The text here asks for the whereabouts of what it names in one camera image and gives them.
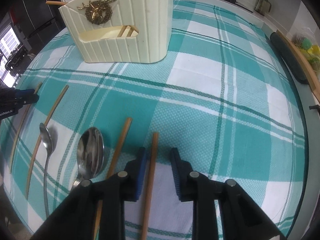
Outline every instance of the spoon handle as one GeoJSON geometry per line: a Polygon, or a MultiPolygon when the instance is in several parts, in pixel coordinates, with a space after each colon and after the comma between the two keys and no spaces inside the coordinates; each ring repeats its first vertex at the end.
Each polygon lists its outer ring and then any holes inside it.
{"type": "Polygon", "coordinates": [[[47,195],[47,173],[48,173],[49,158],[50,156],[47,156],[47,159],[45,160],[44,173],[43,173],[44,210],[45,210],[45,216],[47,218],[49,217],[48,195],[47,195]]]}

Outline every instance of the green ball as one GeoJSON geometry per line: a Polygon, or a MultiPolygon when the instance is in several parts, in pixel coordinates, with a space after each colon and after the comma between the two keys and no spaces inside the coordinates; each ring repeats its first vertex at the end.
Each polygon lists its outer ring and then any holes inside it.
{"type": "Polygon", "coordinates": [[[303,41],[302,41],[302,48],[305,49],[305,50],[308,50],[310,49],[312,46],[312,43],[309,39],[307,38],[304,38],[303,41]]]}

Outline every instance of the tablecloth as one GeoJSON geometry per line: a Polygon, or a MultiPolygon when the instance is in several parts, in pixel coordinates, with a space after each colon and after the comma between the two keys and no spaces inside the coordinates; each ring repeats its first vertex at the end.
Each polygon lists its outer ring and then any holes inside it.
{"type": "MultiPolygon", "coordinates": [[[[154,64],[85,63],[64,30],[36,56],[18,84],[29,89],[43,82],[20,134],[12,175],[7,163],[23,109],[1,124],[7,195],[35,232],[45,219],[42,144],[27,201],[28,167],[39,123],[68,84],[48,124],[56,141],[48,169],[50,212],[68,195],[77,175],[81,134],[91,126],[103,134],[108,162],[93,181],[102,180],[124,121],[132,117],[117,171],[135,158],[138,147],[150,148],[154,131],[160,133],[148,239],[191,238],[192,203],[181,203],[175,193],[171,147],[210,179],[235,179],[286,234],[301,197],[306,142],[301,102],[283,64],[260,28],[199,2],[174,0],[168,54],[154,64]]],[[[139,238],[143,199],[144,192],[138,202],[125,203],[127,239],[139,238]]]]}

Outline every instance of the screw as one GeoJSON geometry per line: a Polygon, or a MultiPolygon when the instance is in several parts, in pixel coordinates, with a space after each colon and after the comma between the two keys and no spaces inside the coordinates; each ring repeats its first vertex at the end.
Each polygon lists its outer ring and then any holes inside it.
{"type": "Polygon", "coordinates": [[[88,179],[81,181],[81,186],[83,187],[88,187],[90,184],[91,184],[91,181],[88,179]]]}
{"type": "Polygon", "coordinates": [[[192,171],[192,172],[189,173],[189,175],[190,175],[190,177],[192,177],[192,178],[197,178],[197,177],[199,177],[199,172],[197,172],[197,171],[192,171]]]}
{"type": "Polygon", "coordinates": [[[233,187],[233,186],[237,185],[237,183],[236,183],[236,181],[234,179],[227,179],[226,182],[230,187],[233,187]]]}
{"type": "Polygon", "coordinates": [[[120,178],[124,178],[124,177],[126,177],[128,175],[128,173],[126,172],[126,171],[119,171],[118,172],[118,176],[120,177],[120,178]]]}

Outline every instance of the wooden board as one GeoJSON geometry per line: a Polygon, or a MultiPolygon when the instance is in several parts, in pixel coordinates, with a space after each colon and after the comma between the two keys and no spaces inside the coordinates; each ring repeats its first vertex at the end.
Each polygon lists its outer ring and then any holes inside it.
{"type": "Polygon", "coordinates": [[[290,48],[291,52],[301,65],[301,68],[308,79],[313,94],[320,102],[320,83],[310,63],[304,57],[302,52],[292,43],[292,41],[290,41],[286,36],[284,36],[279,30],[277,30],[276,33],[278,33],[278,35],[282,38],[285,44],[287,44],[287,46],[290,48]]]}

